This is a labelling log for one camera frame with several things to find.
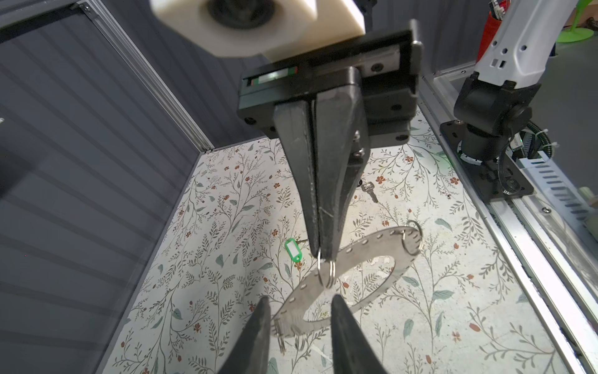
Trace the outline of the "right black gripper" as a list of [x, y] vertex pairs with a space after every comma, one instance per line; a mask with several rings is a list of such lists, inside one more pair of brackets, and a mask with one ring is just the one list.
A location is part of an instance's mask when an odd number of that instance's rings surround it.
[[[278, 136], [313, 255], [320, 249], [324, 260], [336, 259], [350, 196], [370, 155], [368, 135], [373, 147], [409, 141], [422, 56], [420, 23], [411, 19], [241, 76], [238, 118]], [[316, 95], [315, 163], [306, 101]]]

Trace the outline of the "small metal keyring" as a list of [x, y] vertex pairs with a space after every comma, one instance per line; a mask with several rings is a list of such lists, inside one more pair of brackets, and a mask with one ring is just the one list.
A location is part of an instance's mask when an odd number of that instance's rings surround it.
[[331, 289], [336, 280], [336, 260], [327, 260], [322, 256], [322, 250], [317, 253], [317, 278], [325, 289]]

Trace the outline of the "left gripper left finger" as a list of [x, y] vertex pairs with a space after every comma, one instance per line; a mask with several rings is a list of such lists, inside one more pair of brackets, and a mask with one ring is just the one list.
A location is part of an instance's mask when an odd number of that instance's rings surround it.
[[267, 373], [271, 330], [269, 298], [263, 296], [219, 373]]

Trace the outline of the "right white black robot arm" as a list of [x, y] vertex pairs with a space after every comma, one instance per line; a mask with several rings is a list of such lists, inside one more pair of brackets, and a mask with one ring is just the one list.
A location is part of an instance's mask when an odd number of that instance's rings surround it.
[[[506, 147], [532, 116], [548, 57], [573, 4], [517, 1], [441, 125], [485, 202], [532, 188]], [[333, 262], [350, 197], [374, 148], [406, 143], [415, 115], [423, 43], [415, 21], [293, 51], [242, 77], [238, 116], [280, 140], [300, 194], [311, 253]]]

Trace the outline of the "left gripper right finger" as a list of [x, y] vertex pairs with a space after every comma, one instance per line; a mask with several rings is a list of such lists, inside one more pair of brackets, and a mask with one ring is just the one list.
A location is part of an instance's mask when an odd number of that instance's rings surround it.
[[331, 338], [335, 374], [386, 373], [340, 295], [331, 303]]

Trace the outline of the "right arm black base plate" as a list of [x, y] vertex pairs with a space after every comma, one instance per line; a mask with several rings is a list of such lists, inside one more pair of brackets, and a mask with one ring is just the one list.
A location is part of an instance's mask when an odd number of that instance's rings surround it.
[[534, 193], [534, 187], [502, 147], [487, 145], [494, 140], [470, 132], [471, 126], [457, 121], [440, 125], [449, 149], [467, 174], [478, 197], [486, 204], [520, 198]]

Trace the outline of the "metal perforated ring disc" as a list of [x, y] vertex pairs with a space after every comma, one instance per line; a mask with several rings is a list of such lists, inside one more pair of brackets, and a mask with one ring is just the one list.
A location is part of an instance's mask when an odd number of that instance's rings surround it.
[[385, 228], [342, 248], [336, 259], [336, 281], [331, 289], [320, 285], [317, 271], [306, 275], [273, 318], [273, 335], [292, 338], [330, 326], [324, 310], [334, 292], [356, 313], [392, 288], [414, 260], [401, 243], [401, 228]]

